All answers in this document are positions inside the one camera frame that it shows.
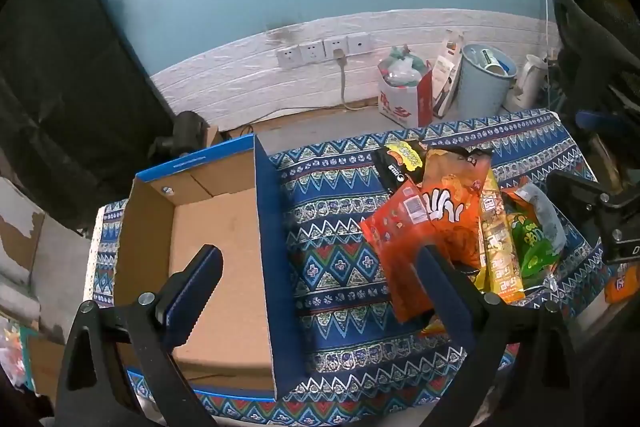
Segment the white electric kettle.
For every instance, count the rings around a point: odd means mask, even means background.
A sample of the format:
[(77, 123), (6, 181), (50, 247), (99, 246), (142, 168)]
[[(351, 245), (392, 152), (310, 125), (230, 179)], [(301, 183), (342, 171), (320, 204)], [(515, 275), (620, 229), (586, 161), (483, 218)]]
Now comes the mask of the white electric kettle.
[(525, 65), (506, 95), (504, 108), (509, 112), (533, 108), (547, 70), (548, 65), (542, 58), (527, 54)]

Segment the small cardboard box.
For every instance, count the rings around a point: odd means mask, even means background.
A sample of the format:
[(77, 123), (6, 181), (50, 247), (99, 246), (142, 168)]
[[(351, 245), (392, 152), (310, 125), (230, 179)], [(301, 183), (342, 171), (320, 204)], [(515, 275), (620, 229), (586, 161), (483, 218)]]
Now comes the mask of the small cardboard box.
[(219, 128), (212, 124), (206, 129), (205, 146), (211, 147), (224, 142), (224, 136), (220, 133)]

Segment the black yellow snack bag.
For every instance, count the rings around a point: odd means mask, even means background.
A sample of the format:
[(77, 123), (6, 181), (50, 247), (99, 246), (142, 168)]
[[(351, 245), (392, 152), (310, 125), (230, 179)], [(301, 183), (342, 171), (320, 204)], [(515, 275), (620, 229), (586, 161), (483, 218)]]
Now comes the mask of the black yellow snack bag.
[(390, 142), (372, 152), (378, 179), (390, 195), (408, 180), (422, 184), (425, 159), (426, 147), (418, 140)]

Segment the white wall socket strip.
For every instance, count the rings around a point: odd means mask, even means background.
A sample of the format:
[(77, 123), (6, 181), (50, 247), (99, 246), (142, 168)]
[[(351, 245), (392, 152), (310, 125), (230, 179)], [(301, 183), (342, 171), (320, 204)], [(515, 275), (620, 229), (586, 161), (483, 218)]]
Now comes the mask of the white wall socket strip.
[(367, 32), (328, 37), (299, 44), (293, 44), (276, 51), (278, 65), (282, 69), (292, 69), (306, 65), (368, 54), (373, 51), (373, 39)]

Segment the large orange chips bag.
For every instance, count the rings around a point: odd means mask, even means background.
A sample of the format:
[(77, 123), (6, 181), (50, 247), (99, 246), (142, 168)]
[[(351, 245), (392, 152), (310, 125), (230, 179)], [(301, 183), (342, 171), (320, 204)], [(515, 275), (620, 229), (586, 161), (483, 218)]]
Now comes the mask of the large orange chips bag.
[(491, 166), (490, 150), (427, 147), (421, 194), (432, 242), (457, 267), (480, 269), (480, 193)]

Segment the red white shopping bag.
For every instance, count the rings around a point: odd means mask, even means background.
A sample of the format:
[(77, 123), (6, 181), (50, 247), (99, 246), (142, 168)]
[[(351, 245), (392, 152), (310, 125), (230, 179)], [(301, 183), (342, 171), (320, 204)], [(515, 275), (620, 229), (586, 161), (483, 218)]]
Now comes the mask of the red white shopping bag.
[(378, 111), (404, 128), (425, 127), (433, 119), (432, 64), (408, 46), (393, 46), (378, 63)]

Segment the black curtain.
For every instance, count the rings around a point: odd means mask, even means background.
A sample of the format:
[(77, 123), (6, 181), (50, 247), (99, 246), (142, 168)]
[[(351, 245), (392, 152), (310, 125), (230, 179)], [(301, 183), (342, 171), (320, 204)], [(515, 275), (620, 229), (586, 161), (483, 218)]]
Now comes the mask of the black curtain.
[(174, 122), (106, 0), (8, 0), (1, 10), (1, 150), (27, 195), (87, 228), (125, 198)]

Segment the orange fries snack bag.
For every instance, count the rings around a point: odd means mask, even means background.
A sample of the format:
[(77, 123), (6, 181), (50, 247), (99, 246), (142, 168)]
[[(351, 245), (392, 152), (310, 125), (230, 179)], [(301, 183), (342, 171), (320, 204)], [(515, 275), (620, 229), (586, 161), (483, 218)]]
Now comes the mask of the orange fries snack bag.
[(639, 265), (629, 265), (624, 273), (617, 274), (605, 286), (604, 298), (607, 303), (622, 303), (638, 293), (640, 287)]

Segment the yellow popcorn snack bag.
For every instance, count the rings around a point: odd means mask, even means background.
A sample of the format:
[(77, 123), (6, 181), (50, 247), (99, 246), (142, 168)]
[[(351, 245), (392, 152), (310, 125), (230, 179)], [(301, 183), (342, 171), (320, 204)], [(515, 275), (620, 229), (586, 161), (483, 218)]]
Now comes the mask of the yellow popcorn snack bag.
[(480, 227), (486, 254), (488, 289), (505, 303), (523, 299), (525, 293), (520, 262), (500, 188), (491, 169), (480, 194)]

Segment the blue cardboard box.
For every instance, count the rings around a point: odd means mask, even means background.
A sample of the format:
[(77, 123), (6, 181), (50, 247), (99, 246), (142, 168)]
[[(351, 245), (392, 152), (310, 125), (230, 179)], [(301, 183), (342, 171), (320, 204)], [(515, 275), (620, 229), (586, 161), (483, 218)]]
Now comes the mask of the blue cardboard box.
[(158, 293), (204, 246), (210, 296), (174, 355), (186, 378), (234, 395), (281, 399), (306, 377), (279, 175), (255, 135), (142, 171), (124, 207), (113, 280), (117, 306)]

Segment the red snack packet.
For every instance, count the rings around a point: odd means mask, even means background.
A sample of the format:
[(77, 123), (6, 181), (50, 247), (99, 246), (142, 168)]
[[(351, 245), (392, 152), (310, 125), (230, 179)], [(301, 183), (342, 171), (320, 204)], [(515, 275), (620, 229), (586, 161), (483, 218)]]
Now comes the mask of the red snack packet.
[(423, 246), (435, 242), (436, 228), (420, 187), (408, 179), (360, 229), (381, 262), (397, 321), (406, 323), (431, 310), (416, 257)]

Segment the white cardboard packaging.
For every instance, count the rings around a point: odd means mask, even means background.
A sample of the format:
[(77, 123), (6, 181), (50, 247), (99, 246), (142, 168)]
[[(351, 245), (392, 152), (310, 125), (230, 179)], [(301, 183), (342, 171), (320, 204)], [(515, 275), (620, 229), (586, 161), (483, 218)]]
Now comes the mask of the white cardboard packaging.
[(464, 35), (459, 31), (446, 30), (446, 37), (438, 48), (432, 70), (433, 114), (444, 118), (456, 93), (464, 45)]

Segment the blue patterned tablecloth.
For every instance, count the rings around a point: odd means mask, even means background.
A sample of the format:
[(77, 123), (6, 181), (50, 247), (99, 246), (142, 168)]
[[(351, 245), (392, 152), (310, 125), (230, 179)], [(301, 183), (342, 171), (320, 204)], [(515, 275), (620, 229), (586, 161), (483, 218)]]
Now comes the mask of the blue patterned tablecloth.
[(407, 140), (492, 150), (501, 186), (563, 170), (593, 178), (547, 109), (365, 134), (268, 155), (244, 135), (138, 172), (103, 208), (85, 295), (122, 306), (158, 291), (205, 244), (222, 279), (188, 343), (186, 378), (218, 419), (331, 426), (437, 400), (463, 350), (400, 323), (361, 222), (386, 201), (372, 156)]

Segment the black spotlight lamp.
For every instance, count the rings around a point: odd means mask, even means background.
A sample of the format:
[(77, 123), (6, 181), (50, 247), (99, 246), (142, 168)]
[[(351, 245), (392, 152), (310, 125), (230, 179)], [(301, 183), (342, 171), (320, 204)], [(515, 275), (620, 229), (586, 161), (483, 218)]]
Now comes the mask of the black spotlight lamp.
[(208, 124), (192, 110), (179, 113), (169, 136), (159, 136), (149, 149), (149, 160), (166, 161), (205, 147)]

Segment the green pea snack bag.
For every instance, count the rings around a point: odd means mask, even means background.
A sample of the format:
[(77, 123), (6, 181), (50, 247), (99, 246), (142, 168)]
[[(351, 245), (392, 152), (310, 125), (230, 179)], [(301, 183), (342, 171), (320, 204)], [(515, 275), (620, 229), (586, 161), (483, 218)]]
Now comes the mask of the green pea snack bag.
[(566, 246), (566, 234), (549, 197), (527, 176), (501, 190), (526, 291), (544, 285)]

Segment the light blue waste bin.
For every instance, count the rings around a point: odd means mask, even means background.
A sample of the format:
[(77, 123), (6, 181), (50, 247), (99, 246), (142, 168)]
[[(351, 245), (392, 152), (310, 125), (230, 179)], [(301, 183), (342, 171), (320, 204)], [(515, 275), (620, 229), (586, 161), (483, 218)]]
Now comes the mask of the light blue waste bin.
[(510, 56), (488, 44), (469, 43), (462, 49), (457, 93), (462, 119), (496, 116), (518, 68)]

